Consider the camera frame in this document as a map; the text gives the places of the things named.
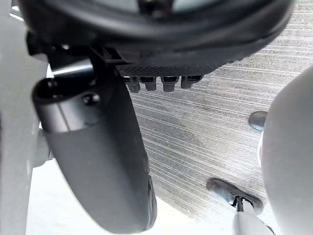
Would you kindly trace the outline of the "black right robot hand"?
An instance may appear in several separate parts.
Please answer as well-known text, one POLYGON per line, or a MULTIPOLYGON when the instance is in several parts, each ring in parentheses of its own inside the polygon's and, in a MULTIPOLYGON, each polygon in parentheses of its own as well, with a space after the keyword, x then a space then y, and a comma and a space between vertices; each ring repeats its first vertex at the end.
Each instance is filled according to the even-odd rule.
POLYGON ((32 102, 74 195, 103 229, 147 231, 157 202, 130 93, 189 89, 219 67, 271 43, 292 0, 20 0, 31 56, 53 70, 32 102))

